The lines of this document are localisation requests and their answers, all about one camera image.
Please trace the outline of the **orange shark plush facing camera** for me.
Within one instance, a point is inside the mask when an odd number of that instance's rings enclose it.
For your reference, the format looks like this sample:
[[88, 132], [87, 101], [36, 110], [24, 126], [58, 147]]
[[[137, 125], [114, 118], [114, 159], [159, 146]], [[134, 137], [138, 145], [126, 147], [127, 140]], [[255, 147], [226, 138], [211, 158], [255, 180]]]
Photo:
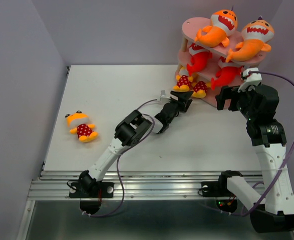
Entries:
[[229, 37], [233, 35], [238, 27], [238, 17], [231, 9], [222, 9], [214, 12], [210, 17], [210, 25], [200, 28], [194, 38], [201, 45], [214, 48], [222, 44], [225, 48], [229, 46]]

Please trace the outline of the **red shark plush front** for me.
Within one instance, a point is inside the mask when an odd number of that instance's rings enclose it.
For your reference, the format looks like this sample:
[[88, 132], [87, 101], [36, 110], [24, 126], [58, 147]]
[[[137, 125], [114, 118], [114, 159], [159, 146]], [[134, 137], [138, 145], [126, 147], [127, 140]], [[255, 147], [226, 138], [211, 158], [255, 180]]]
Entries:
[[210, 81], [210, 87], [215, 90], [216, 87], [223, 87], [230, 84], [236, 76], [239, 76], [243, 65], [238, 65], [232, 61], [226, 62], [226, 58], [220, 57], [218, 60], [220, 70], [215, 74], [216, 79], [213, 77]]

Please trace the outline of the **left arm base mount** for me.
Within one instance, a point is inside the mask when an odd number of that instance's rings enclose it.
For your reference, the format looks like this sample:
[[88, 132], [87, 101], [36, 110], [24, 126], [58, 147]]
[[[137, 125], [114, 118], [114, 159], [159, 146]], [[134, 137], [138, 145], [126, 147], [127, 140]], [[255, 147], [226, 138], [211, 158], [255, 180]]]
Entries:
[[114, 192], [113, 182], [102, 182], [98, 187], [86, 192], [77, 181], [68, 181], [69, 198], [80, 199], [79, 207], [84, 215], [96, 214], [102, 205], [102, 199], [111, 199]]

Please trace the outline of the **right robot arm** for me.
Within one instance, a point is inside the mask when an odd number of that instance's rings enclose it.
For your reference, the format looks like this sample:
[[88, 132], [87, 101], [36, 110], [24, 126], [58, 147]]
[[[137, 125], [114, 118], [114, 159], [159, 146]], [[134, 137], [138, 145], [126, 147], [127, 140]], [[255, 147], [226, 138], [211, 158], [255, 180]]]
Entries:
[[246, 131], [258, 157], [266, 189], [259, 194], [240, 172], [226, 170], [219, 176], [218, 192], [234, 194], [241, 201], [256, 232], [294, 231], [294, 194], [284, 162], [285, 131], [274, 118], [279, 103], [277, 90], [263, 84], [246, 90], [224, 86], [216, 96], [218, 110], [224, 107], [226, 100], [230, 100], [230, 111], [240, 111], [246, 119]]

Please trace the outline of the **red shark plush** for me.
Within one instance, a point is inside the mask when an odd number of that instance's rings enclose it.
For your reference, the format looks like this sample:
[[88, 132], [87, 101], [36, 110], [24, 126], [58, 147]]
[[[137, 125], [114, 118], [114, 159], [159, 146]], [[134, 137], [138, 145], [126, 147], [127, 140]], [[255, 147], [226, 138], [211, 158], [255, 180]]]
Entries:
[[186, 69], [190, 76], [194, 73], [201, 72], [206, 67], [208, 59], [212, 58], [211, 51], [196, 43], [190, 45], [189, 53], [191, 55], [191, 64], [187, 64]]
[[216, 87], [223, 87], [230, 84], [236, 76], [239, 76], [243, 65], [238, 65], [232, 61], [226, 62], [226, 58], [220, 57], [218, 60], [220, 70], [215, 74], [216, 79], [213, 77], [210, 81], [210, 87], [215, 90]]

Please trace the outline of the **yellow plush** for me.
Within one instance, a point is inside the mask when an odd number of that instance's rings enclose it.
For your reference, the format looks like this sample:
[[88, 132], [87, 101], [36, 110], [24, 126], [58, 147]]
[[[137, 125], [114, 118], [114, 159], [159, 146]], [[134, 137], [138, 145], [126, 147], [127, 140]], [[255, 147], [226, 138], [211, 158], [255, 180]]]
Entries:
[[198, 81], [198, 82], [193, 82], [191, 86], [193, 91], [192, 97], [202, 99], [206, 97], [206, 94], [211, 87], [211, 83]]
[[194, 77], [189, 74], [185, 67], [182, 67], [176, 75], [176, 84], [173, 86], [175, 92], [188, 92], [192, 89]]
[[95, 125], [89, 121], [89, 117], [78, 110], [72, 114], [66, 114], [65, 119], [70, 129], [69, 133], [76, 135], [79, 142], [88, 143], [98, 137], [98, 133], [94, 131]]

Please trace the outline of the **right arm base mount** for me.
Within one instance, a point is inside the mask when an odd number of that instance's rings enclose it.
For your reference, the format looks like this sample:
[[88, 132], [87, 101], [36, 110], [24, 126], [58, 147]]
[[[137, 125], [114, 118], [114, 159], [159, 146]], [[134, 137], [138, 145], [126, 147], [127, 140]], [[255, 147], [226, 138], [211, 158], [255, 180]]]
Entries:
[[223, 213], [235, 214], [238, 209], [238, 199], [229, 190], [221, 189], [218, 181], [202, 181], [198, 194], [205, 198], [214, 198], [217, 210]]

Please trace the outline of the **orange shark plush back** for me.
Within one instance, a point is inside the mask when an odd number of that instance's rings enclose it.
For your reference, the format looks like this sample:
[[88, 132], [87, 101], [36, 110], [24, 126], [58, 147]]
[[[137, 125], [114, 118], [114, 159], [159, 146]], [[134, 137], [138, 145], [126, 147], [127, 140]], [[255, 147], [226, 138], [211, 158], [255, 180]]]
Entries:
[[257, 20], [248, 23], [241, 31], [243, 41], [239, 42], [233, 51], [228, 51], [225, 62], [230, 61], [245, 62], [252, 59], [259, 52], [270, 52], [271, 46], [268, 44], [274, 37], [272, 25], [259, 16]]

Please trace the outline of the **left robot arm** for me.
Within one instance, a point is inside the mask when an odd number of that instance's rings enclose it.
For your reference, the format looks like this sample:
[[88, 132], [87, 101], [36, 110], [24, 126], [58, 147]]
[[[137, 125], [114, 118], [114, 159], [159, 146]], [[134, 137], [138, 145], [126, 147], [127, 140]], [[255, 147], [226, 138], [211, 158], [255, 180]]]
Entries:
[[[192, 91], [172, 91], [170, 94], [171, 96], [168, 97], [165, 95], [165, 91], [162, 91], [158, 98], [141, 104], [116, 126], [114, 137], [98, 160], [87, 170], [81, 172], [77, 180], [67, 182], [70, 198], [113, 197], [114, 183], [103, 182], [111, 165], [116, 163], [117, 175], [120, 178], [120, 157], [141, 143], [151, 133], [164, 133], [174, 118], [178, 117], [180, 113], [187, 112], [192, 103]], [[164, 102], [162, 110], [157, 115], [150, 116], [140, 112], [143, 106], [155, 102]]]

